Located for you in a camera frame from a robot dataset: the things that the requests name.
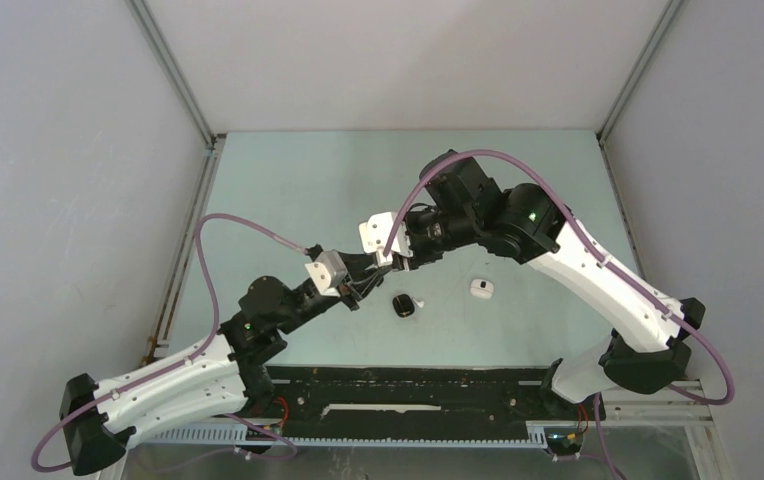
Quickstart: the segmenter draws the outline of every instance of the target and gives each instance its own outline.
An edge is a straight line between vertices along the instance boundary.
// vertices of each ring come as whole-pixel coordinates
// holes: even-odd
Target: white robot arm
[[[448,155],[431,162],[424,172]],[[221,324],[199,355],[194,356],[202,341],[120,377],[95,382],[83,374],[71,379],[62,418],[110,395],[64,427],[74,473],[100,470],[143,440],[191,421],[236,412],[260,414],[273,399],[263,365],[285,348],[280,333],[291,333],[339,303],[355,310],[387,273],[419,268],[471,244],[554,278],[614,327],[608,339],[551,366],[541,389],[548,408],[567,410],[615,385],[649,394],[684,375],[691,353],[682,342],[685,332],[605,268],[612,263],[626,270],[580,227],[605,258],[592,262],[586,246],[540,187],[524,183],[500,191],[469,158],[442,171],[426,189],[435,206],[410,211],[399,224],[393,212],[386,212],[359,226],[363,254],[315,246],[307,252],[310,278],[300,286],[290,289],[268,276],[255,280],[239,301],[240,312]],[[386,255],[381,245],[392,229],[395,242]],[[668,297],[630,275],[673,314],[699,327],[702,304]],[[184,365],[179,368],[122,388],[180,360]]]

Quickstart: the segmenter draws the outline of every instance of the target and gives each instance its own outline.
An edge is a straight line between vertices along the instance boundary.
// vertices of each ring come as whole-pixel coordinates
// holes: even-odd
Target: black joint housing
[[[565,224],[559,208],[533,183],[522,183],[503,192],[501,212],[488,234],[477,239],[489,253],[513,258],[521,265],[547,252],[557,252],[556,237]]]
[[[685,377],[691,349],[683,342],[673,342],[668,350],[639,353],[623,337],[612,339],[600,357],[600,365],[617,385],[643,395],[650,395]]]
[[[455,150],[449,150],[432,160],[420,171],[420,177],[424,177],[432,167],[456,153],[458,152]],[[442,211],[451,215],[464,213],[464,205],[470,204],[477,219],[488,216],[502,197],[497,183],[482,171],[473,157],[441,170],[426,184],[426,191]]]
[[[317,245],[310,247],[305,254],[313,262],[317,260],[317,257],[319,257],[321,253],[323,253],[323,247],[318,243]]]
[[[96,382],[87,373],[71,378],[64,387],[59,419],[63,420],[93,401],[94,390]],[[64,426],[73,475],[96,473],[114,465],[126,453],[126,442],[135,433],[135,428],[130,427],[115,435],[105,428],[105,421],[104,415],[100,415],[96,407],[93,407]]]
[[[685,323],[694,327],[695,330],[699,330],[700,325],[703,323],[703,317],[706,315],[706,306],[694,297],[680,300],[680,303],[682,303],[682,315]],[[680,330],[677,338],[685,340],[688,338],[688,332]]]

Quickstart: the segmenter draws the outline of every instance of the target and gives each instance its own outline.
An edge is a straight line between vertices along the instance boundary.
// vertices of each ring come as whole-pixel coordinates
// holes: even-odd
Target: metal frame
[[[185,80],[185,76],[182,75],[182,70],[179,68],[176,58],[173,57],[170,47],[167,46],[167,41],[164,40],[164,35],[161,34],[161,30],[158,28],[158,24],[146,0],[126,0],[126,3],[132,11],[132,16],[135,17],[141,30],[143,30],[144,37],[147,43],[149,43],[152,53],[155,54],[155,59],[158,60],[158,64],[161,65],[164,73],[167,74],[170,84],[179,95],[179,99],[185,106],[188,115],[191,116],[191,120],[193,120],[197,130],[199,130],[205,145],[211,148],[215,141],[214,132],[208,126],[208,122],[205,120],[205,116],[196,102],[193,91],[190,85],[188,85],[187,80]]]
[[[181,297],[182,286],[185,284],[185,279],[188,275],[189,260],[194,248],[194,228],[200,217],[202,217],[205,206],[208,204],[211,186],[214,183],[217,166],[220,164],[220,156],[225,145],[226,136],[219,135],[215,140],[213,148],[209,150],[206,160],[203,162],[194,197],[191,199],[191,205],[188,208],[185,228],[179,239],[176,258],[167,278],[164,302],[161,304],[158,317],[151,330],[153,335],[148,339],[147,352],[143,363],[167,356],[173,327],[173,315]]]
[[[632,70],[629,73],[629,77],[621,88],[618,98],[615,99],[615,103],[612,105],[609,114],[606,115],[606,120],[603,122],[603,126],[597,133],[597,138],[600,139],[600,145],[605,145],[609,141],[609,137],[615,129],[615,125],[620,119],[621,114],[624,111],[627,103],[629,102],[632,94],[635,93],[635,89],[638,87],[638,83],[641,78],[647,72],[647,68],[659,51],[659,47],[662,46],[667,33],[673,27],[677,16],[688,0],[669,0],[665,9],[662,11],[662,16],[659,17],[659,21],[656,22],[656,26],[653,27],[653,32],[650,33],[650,37],[647,39],[647,43],[641,50],[641,54],[635,61],[635,65],[632,66]]]
[[[209,127],[205,116],[200,110],[190,86],[185,80],[178,63],[173,57],[160,29],[152,15],[146,0],[126,0],[133,16],[141,26],[144,37],[153,50],[157,61],[168,76],[174,90],[179,95],[192,121],[199,130],[206,146],[209,148],[208,155],[203,162],[199,180],[188,211],[186,226],[182,232],[178,253],[173,269],[168,276],[166,285],[166,299],[156,321],[155,336],[151,339],[150,352],[147,358],[161,358],[166,352],[168,339],[172,327],[172,315],[176,302],[179,299],[181,287],[188,273],[188,259],[193,248],[192,234],[196,222],[202,215],[211,192],[211,186],[217,171],[220,155],[225,145],[225,135],[218,138]],[[614,181],[611,166],[605,146],[614,131],[615,125],[620,119],[627,103],[635,92],[640,79],[646,73],[656,52],[675,23],[678,14],[682,11],[687,0],[670,0],[664,8],[661,17],[651,32],[644,48],[642,49],[632,71],[616,98],[607,115],[603,126],[597,133],[601,145],[603,160],[606,165],[609,180],[615,192],[615,198],[624,219],[624,225],[629,236],[630,245],[635,256],[639,274],[643,278],[641,262],[638,258],[636,242],[633,237],[629,219],[623,208],[621,196]],[[702,392],[699,382],[679,382],[683,388]],[[691,445],[692,455],[698,470],[700,480],[718,480],[731,478],[731,471],[727,463],[726,455],[721,446],[720,439],[712,420],[708,406],[699,405],[686,401],[685,398],[670,391],[663,390],[655,395],[637,395],[621,389],[610,390],[603,393],[603,404],[607,410],[604,427],[642,427],[642,426],[681,426],[685,428]],[[527,422],[532,428],[546,427],[574,427],[573,422],[548,421]],[[127,456],[118,463],[99,472],[94,477],[96,480],[118,480],[122,478]]]

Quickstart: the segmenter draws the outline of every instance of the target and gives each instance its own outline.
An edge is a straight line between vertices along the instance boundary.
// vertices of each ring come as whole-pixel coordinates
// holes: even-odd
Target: white wall
[[[148,3],[217,132],[595,130],[667,0]]]
[[[706,303],[735,374],[714,410],[734,471],[764,478],[764,2],[690,2],[608,152],[646,273]]]
[[[0,0],[0,478],[70,377],[136,366],[203,151],[124,2]]]

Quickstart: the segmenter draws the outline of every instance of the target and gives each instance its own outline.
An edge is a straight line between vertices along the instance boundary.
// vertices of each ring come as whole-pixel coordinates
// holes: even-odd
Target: purple cable
[[[718,365],[718,368],[721,370],[721,374],[724,377],[724,382],[726,383],[726,394],[722,398],[706,398],[701,397],[699,395],[695,395],[683,388],[676,387],[671,385],[671,390],[691,399],[695,402],[702,403],[705,405],[726,405],[727,403],[732,401],[732,398],[735,396],[735,382],[732,378],[732,373],[730,373],[729,367],[727,366],[726,362],[724,361],[723,357],[720,353],[715,349],[714,346],[709,342],[709,340],[706,339],[700,332],[698,332],[694,327],[689,325],[685,320],[679,318],[676,314],[673,314],[670,312],[668,307],[662,303],[661,300],[656,298],[655,295],[648,292],[645,288],[643,288],[638,282],[635,281],[629,274],[627,274],[625,271],[621,270],[617,266],[615,266],[612,263],[605,262],[606,257],[600,253],[596,248],[594,248],[594,245],[591,243],[591,240],[588,239],[588,236],[585,235],[585,233],[582,231],[582,228],[579,226],[579,223],[577,222],[576,218],[573,216],[573,214],[568,210],[567,206],[564,204],[561,198],[559,198],[559,194],[556,193],[555,190],[553,190],[550,185],[547,184],[546,181],[544,181],[543,178],[541,178],[540,175],[538,175],[535,170],[533,170],[531,167],[526,165],[525,163],[521,162],[520,160],[512,157],[511,155],[508,155],[503,152],[498,152],[496,150],[485,150],[485,149],[478,149],[478,150],[469,150],[467,152],[461,152],[457,153],[455,155],[451,155],[441,162],[439,162],[437,165],[432,167],[429,172],[426,173],[423,177],[421,177],[420,181],[417,182],[417,185],[414,187],[414,189],[411,191],[409,196],[406,198],[406,201],[403,203],[403,206],[400,208],[400,211],[397,212],[397,217],[394,219],[394,225],[400,225],[403,220],[405,219],[406,213],[408,212],[409,207],[414,203],[414,200],[417,198],[417,195],[420,194],[420,191],[423,189],[424,186],[426,186],[427,183],[429,183],[430,180],[435,178],[438,173],[441,172],[441,170],[447,168],[448,166],[452,165],[453,163],[460,162],[466,158],[470,157],[477,157],[477,156],[485,156],[485,157],[494,157],[498,158],[500,160],[503,160],[507,163],[510,163],[514,165],[515,167],[519,168],[520,170],[523,170],[524,173],[529,175],[535,183],[541,186],[541,188],[544,190],[544,192],[547,194],[548,197],[550,197],[550,200],[553,201],[553,203],[559,208],[559,211],[562,213],[562,215],[567,220],[568,225],[573,230],[573,232],[576,234],[576,236],[579,238],[579,240],[582,242],[583,245],[588,249],[588,251],[591,253],[591,255],[597,260],[598,264],[605,263],[606,268],[608,268],[612,273],[617,275],[621,280],[623,280],[627,285],[632,287],[635,291],[640,293],[647,301],[649,301],[657,310],[662,312],[662,315],[669,315],[669,319],[679,325],[680,328],[688,332],[689,335],[694,337],[700,345],[703,345],[703,347],[706,349],[706,351],[709,352],[709,354],[712,356],[712,359],[715,361],[715,363]],[[388,241],[385,242],[385,249],[382,251],[383,255],[388,255],[391,253],[391,246],[394,244],[394,237],[396,236],[396,229],[392,228],[391,233],[388,234]]]
[[[623,477],[623,479],[626,480],[626,477],[624,477],[621,471],[618,470],[618,467],[615,466],[615,463],[612,461],[612,455],[606,447],[606,434],[603,433],[603,425],[600,420],[600,400],[601,396],[599,393],[594,395],[594,424],[597,427],[597,436],[600,438],[600,447],[603,449],[603,458],[606,461],[606,465],[609,466],[609,470],[612,471],[613,477]]]
[[[236,422],[242,423],[242,424],[246,425],[247,428],[249,428],[251,430],[255,430],[256,432],[259,432],[261,434],[264,434],[264,435],[272,438],[274,441],[278,441],[278,442],[284,443],[285,446],[287,446],[288,448],[291,449],[290,455],[261,455],[261,454],[258,454],[258,453],[253,453],[253,452],[246,451],[246,450],[244,450],[244,449],[242,449],[240,447],[224,447],[224,448],[217,448],[217,449],[214,449],[214,450],[209,450],[209,451],[203,453],[202,455],[197,455],[194,458],[185,460],[184,462],[182,462],[180,464],[177,464],[177,465],[173,465],[172,467],[164,467],[164,468],[158,468],[158,469],[152,468],[152,467],[149,467],[147,465],[144,465],[139,456],[135,457],[135,461],[144,470],[146,470],[148,472],[151,472],[151,473],[161,474],[161,473],[170,473],[170,472],[175,472],[175,471],[181,470],[181,469],[187,467],[188,465],[194,464],[194,463],[196,463],[196,462],[198,462],[200,460],[203,460],[205,458],[208,458],[208,457],[211,457],[211,456],[214,456],[214,455],[218,455],[218,454],[221,454],[221,453],[240,454],[241,452],[243,452],[245,457],[247,455],[249,455],[250,457],[260,458],[262,460],[273,461],[273,462],[283,462],[285,460],[290,460],[290,459],[294,458],[297,455],[297,452],[298,452],[297,446],[294,445],[294,443],[291,442],[290,440],[288,440],[287,438],[279,435],[278,433],[272,432],[272,431],[269,431],[269,430],[265,430],[265,429],[259,427],[258,425],[254,425],[254,424],[250,423],[249,421],[247,421],[247,420],[245,420],[245,419],[243,419],[241,417],[238,417],[237,415],[232,415],[231,413],[224,414],[224,416],[228,417],[228,418],[231,418],[232,420],[235,420]]]
[[[188,357],[182,360],[179,360],[178,362],[171,363],[170,365],[167,365],[164,368],[158,369],[155,372],[150,373],[149,375],[145,375],[142,378],[133,380],[132,382],[127,383],[126,385],[123,385],[122,387],[117,389],[117,393],[127,392],[139,385],[143,385],[144,383],[154,378],[160,377],[161,375],[164,375],[165,373],[171,372],[185,365],[185,362],[188,359],[196,358],[199,356],[200,353],[204,352],[205,349],[208,348],[209,345],[211,345],[211,341],[214,340],[214,336],[217,335],[217,329],[220,327],[220,306],[217,303],[217,291],[214,289],[214,283],[212,283],[211,275],[208,273],[208,266],[205,264],[205,254],[202,250],[202,227],[206,224],[206,222],[213,219],[229,220],[235,223],[240,223],[241,225],[246,225],[247,227],[250,227],[253,230],[256,230],[258,232],[261,232],[267,235],[268,237],[275,240],[276,242],[281,243],[282,245],[296,252],[305,254],[307,251],[307,249],[297,245],[296,243],[286,240],[285,238],[277,235],[275,232],[267,228],[264,228],[255,222],[251,222],[245,218],[236,217],[235,215],[229,215],[228,213],[210,213],[202,217],[199,220],[199,222],[197,222],[196,227],[194,228],[194,245],[196,246],[197,257],[199,258],[199,265],[202,268],[202,276],[205,278],[205,285],[206,287],[208,287],[209,296],[211,296],[211,306],[214,312],[214,318],[211,325],[211,331],[208,332],[208,337],[206,337],[205,341],[202,342],[202,345],[200,345],[199,348],[194,350],[194,352],[191,353]],[[43,448],[46,447],[46,444],[49,443],[49,440],[51,440],[56,433],[58,433],[61,429],[63,429],[64,426],[66,426],[67,424],[72,422],[73,419],[85,413],[86,411],[90,410],[91,408],[99,405],[102,402],[109,400],[111,396],[112,396],[111,392],[106,393],[105,395],[102,395],[99,398],[96,398],[93,401],[88,402],[87,404],[77,408],[72,413],[70,413],[63,419],[61,419],[61,421],[58,422],[54,427],[52,427],[52,429],[46,432],[46,435],[44,435],[40,439],[34,451],[32,452],[32,468],[36,472],[50,473],[50,472],[57,472],[59,470],[64,470],[65,468],[69,467],[70,462],[61,463],[58,465],[54,465],[52,467],[43,466],[40,464],[40,453],[43,451]]]

